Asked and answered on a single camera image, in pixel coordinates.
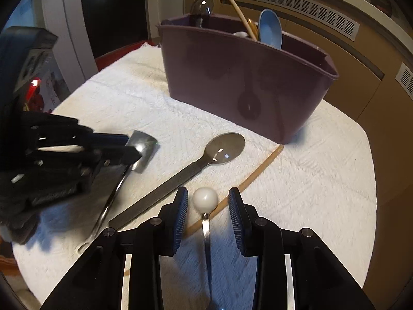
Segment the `wooden spoon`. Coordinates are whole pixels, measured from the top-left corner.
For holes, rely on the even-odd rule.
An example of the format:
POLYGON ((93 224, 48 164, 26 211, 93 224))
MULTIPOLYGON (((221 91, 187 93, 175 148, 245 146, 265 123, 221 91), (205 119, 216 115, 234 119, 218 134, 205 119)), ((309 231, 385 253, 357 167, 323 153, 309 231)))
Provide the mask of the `wooden spoon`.
POLYGON ((256 23, 254 23, 254 21, 252 21, 252 19, 250 18, 247 18, 247 23, 249 24, 249 27, 251 28, 252 33, 254 34, 254 37, 256 38, 256 40, 259 40, 260 39, 259 30, 257 28, 256 23))

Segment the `steel wire handle spatula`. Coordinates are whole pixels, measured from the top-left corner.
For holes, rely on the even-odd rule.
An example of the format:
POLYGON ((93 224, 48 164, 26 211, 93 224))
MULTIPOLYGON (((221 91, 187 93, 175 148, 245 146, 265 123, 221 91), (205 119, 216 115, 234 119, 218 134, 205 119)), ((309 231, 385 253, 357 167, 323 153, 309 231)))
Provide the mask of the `steel wire handle spatula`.
POLYGON ((145 170, 147 164, 158 149, 158 141, 156 138, 143 131, 135 130, 126 143, 126 147, 132 151, 131 159, 127 161, 120 178, 116 181, 115 187, 108 196, 108 199, 106 200, 106 203, 101 210, 101 213, 99 214, 99 217, 97 218, 88 238, 76 249, 77 255, 81 255, 97 237, 99 230, 101 229, 106 216, 129 173, 138 172, 141 174, 145 170))

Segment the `white textured table cloth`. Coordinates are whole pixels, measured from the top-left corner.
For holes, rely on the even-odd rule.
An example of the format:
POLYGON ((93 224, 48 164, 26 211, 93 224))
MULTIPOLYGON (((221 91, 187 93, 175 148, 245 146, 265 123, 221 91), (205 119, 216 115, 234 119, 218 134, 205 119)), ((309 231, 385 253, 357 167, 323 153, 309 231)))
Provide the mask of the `white textured table cloth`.
MULTIPOLYGON (((189 192, 209 186, 219 197, 239 185, 276 149, 276 144, 218 116, 169 96, 161 50, 145 45, 86 81, 56 109, 98 132, 154 136, 159 150, 142 174, 125 181, 109 216, 114 217, 198 159, 215 136, 235 131, 246 146, 225 165, 207 167, 187 183, 189 192)), ((119 177, 102 170, 90 194, 41 212, 36 233, 13 245, 19 270, 38 301, 45 301, 77 260, 119 177)), ((375 241, 377 189, 368 137, 363 128, 321 102, 293 141, 242 193, 259 215, 279 227, 313 229, 363 285, 375 241)), ((230 214, 211 220, 213 287, 208 288, 202 234, 184 239, 177 254, 162 258, 166 309, 204 309, 214 299, 224 309, 250 309, 256 259, 243 257, 230 214)))

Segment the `black handled steel spoon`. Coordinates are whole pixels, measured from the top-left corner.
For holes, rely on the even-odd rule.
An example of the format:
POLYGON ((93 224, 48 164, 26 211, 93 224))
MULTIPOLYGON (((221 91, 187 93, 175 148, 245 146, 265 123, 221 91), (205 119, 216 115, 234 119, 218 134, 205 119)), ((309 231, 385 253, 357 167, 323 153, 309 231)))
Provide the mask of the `black handled steel spoon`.
POLYGON ((190 8, 190 26, 207 28, 213 7, 213 0, 194 0, 190 8))

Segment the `white plastic spoon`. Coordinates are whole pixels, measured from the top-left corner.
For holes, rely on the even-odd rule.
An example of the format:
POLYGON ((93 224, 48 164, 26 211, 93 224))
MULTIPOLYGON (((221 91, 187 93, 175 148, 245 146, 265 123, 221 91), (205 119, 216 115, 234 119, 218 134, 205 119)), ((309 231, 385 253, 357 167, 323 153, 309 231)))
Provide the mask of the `white plastic spoon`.
POLYGON ((240 32, 234 32, 234 35, 240 38, 248 38, 249 35, 246 32, 240 31, 240 32))

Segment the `steel ladle white ball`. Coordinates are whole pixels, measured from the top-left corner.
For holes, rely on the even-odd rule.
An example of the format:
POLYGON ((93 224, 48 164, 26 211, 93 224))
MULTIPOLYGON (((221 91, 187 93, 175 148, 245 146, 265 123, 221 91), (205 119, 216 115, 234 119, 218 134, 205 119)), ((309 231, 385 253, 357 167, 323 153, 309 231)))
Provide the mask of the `steel ladle white ball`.
POLYGON ((202 187, 196 189, 193 194, 193 204, 196 211, 201 215, 202 234, 204 238, 204 253, 206 260, 206 274, 209 287, 209 304, 207 309, 217 309, 215 301, 213 300, 213 286, 212 286, 212 263, 211 263, 211 230, 209 217, 213 210, 218 206, 218 195, 216 191, 209 187, 202 187))

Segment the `wooden chopstick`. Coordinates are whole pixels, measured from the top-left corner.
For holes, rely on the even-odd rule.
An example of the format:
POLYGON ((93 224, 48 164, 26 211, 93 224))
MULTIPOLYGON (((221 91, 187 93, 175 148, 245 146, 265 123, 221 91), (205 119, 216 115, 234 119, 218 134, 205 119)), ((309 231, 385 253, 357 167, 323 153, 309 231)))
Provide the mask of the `wooden chopstick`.
POLYGON ((238 188, 240 192, 243 192, 247 189, 273 163, 282 150, 282 145, 278 145, 271 153, 266 150, 247 148, 232 162, 225 165, 208 166, 185 184, 188 190, 188 212, 183 239, 174 257, 160 259, 162 274, 180 273, 184 276, 194 276, 204 271, 202 221, 201 214, 193 202, 195 191, 200 188, 210 188, 216 192, 218 202, 216 208, 211 212, 211 217, 215 218, 227 208, 229 190, 238 188))
POLYGON ((251 37, 252 40, 257 41, 257 36, 252 27, 249 24, 249 21, 247 21, 247 18, 243 14, 242 10, 239 8, 237 5, 237 2, 235 0, 229 0, 232 8, 235 10, 236 14, 238 15, 239 19, 242 21, 244 24, 244 27, 246 28, 249 36, 251 37))

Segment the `purple utensil caddy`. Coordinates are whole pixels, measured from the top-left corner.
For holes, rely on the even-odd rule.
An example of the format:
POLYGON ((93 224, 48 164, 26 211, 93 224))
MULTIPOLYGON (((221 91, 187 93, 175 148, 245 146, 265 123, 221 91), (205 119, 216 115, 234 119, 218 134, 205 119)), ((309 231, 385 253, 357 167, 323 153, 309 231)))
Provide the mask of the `purple utensil caddy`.
POLYGON ((237 18, 189 14, 158 26, 170 96, 276 143, 295 138, 339 77, 323 49, 284 32, 280 49, 235 36, 237 18))

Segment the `blue plastic spoon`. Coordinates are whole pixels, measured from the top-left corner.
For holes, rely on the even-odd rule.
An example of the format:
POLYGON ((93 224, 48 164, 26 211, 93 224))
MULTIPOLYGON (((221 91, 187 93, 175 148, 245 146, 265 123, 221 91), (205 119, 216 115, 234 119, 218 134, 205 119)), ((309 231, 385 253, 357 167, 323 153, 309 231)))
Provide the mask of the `blue plastic spoon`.
POLYGON ((278 16, 270 9, 260 13, 258 21, 260 41, 276 49, 282 47, 282 27, 278 16))

